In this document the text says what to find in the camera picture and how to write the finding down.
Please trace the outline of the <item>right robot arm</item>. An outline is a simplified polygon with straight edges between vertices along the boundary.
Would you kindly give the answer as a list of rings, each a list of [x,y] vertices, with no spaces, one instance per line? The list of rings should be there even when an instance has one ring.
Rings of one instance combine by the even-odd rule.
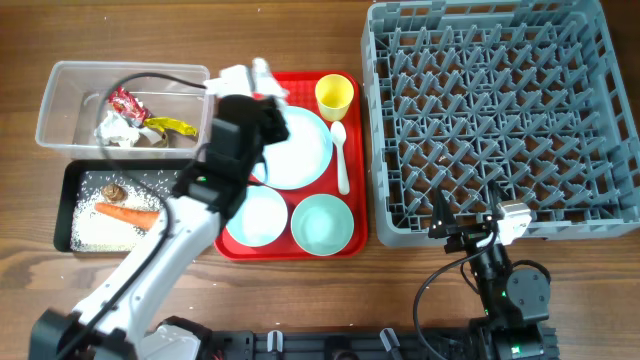
[[[555,332],[542,327],[549,319],[551,275],[532,260],[511,261],[506,247],[524,235],[531,209],[511,200],[493,180],[488,183],[490,213],[475,224],[460,224],[444,191],[433,193],[431,238],[444,238],[446,253],[465,256],[430,275],[423,293],[442,273],[469,265],[485,315],[472,319],[462,332],[466,359],[554,359]]]

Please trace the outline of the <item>yellow plastic cup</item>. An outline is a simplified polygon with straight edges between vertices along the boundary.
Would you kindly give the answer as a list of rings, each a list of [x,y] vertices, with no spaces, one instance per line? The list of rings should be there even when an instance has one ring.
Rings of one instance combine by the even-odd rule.
[[[339,74],[325,75],[315,86],[315,97],[321,116],[329,122],[341,121],[355,96],[351,81]]]

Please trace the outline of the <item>brown food lump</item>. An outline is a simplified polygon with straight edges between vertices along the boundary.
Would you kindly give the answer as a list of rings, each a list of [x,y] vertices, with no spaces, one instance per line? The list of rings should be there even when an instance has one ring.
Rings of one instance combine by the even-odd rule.
[[[101,189],[102,196],[109,202],[121,202],[127,198],[126,190],[116,183],[105,185]]]

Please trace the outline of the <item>white rice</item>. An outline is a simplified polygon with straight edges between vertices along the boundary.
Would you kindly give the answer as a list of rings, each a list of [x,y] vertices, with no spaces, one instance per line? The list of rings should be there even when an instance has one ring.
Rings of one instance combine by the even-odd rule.
[[[157,211],[162,209],[160,200],[169,195],[170,187],[175,183],[174,171],[136,171],[143,182],[157,192],[152,195],[144,188],[131,182],[119,172],[90,171],[82,176],[80,199],[73,211],[71,249],[74,252],[127,252],[143,239],[146,231],[101,214],[94,209],[97,203],[107,203],[120,207]],[[121,202],[109,202],[101,194],[101,189],[110,183],[116,183],[127,192],[127,198]]]

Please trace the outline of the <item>teal green bowl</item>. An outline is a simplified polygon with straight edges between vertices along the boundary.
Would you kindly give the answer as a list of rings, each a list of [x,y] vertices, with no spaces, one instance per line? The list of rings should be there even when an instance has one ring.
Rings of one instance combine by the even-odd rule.
[[[332,256],[351,241],[355,220],[343,200],[329,194],[316,194],[295,207],[290,228],[294,241],[306,253]]]

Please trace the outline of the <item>light blue bowl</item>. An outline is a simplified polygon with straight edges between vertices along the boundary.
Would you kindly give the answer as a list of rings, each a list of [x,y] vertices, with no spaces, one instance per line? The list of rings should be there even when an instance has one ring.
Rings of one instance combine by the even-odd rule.
[[[241,245],[262,247],[283,233],[288,217],[286,202],[277,191],[266,186],[250,186],[226,230]]]

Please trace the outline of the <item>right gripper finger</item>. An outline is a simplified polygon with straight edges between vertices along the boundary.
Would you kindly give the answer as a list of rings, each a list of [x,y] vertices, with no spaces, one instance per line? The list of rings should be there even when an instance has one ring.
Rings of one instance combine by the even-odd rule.
[[[503,215],[499,209],[499,204],[508,200],[508,194],[495,180],[490,180],[487,183],[487,188],[491,215],[494,219],[502,219]]]
[[[453,226],[456,224],[455,217],[451,212],[448,201],[446,200],[443,191],[440,188],[436,188],[433,193],[433,213],[432,213],[432,226]]]

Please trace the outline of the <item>red foil wrapper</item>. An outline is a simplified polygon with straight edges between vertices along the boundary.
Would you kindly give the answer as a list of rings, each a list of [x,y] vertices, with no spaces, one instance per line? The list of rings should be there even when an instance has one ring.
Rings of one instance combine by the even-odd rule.
[[[143,127],[151,115],[142,102],[121,86],[108,96],[107,101],[116,113],[130,120],[135,127]]]

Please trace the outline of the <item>yellow wrapper strip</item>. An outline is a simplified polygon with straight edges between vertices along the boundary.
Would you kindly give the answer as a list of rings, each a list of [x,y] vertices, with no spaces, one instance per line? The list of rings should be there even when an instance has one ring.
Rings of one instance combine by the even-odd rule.
[[[194,126],[169,117],[150,117],[144,120],[143,125],[160,135],[160,140],[153,144],[156,148],[167,148],[169,146],[168,130],[183,136],[195,137],[198,135],[198,129]]]

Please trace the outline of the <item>orange carrot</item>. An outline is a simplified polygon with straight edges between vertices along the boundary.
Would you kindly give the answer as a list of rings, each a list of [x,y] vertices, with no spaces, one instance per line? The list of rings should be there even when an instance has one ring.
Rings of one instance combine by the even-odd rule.
[[[157,211],[143,211],[107,203],[97,203],[94,209],[104,215],[123,221],[145,231],[150,230],[159,217]]]

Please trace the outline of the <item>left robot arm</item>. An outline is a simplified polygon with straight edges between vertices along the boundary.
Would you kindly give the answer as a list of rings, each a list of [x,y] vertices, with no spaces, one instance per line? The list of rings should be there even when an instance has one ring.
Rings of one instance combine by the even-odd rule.
[[[288,136],[274,97],[222,98],[204,161],[181,172],[145,239],[98,289],[67,315],[41,315],[31,330],[29,358],[141,358],[152,318],[186,267],[241,207],[264,147]]]

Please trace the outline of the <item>white tissue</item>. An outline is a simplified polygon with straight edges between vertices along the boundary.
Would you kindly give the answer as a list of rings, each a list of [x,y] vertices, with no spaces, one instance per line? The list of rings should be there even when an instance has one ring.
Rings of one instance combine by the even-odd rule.
[[[264,58],[256,57],[252,60],[252,78],[256,93],[274,97],[279,108],[288,106],[286,99],[289,92],[276,80]]]
[[[127,119],[114,111],[108,111],[106,117],[94,131],[97,143],[103,146],[118,145],[123,148],[134,147],[140,140],[140,131],[132,127]]]

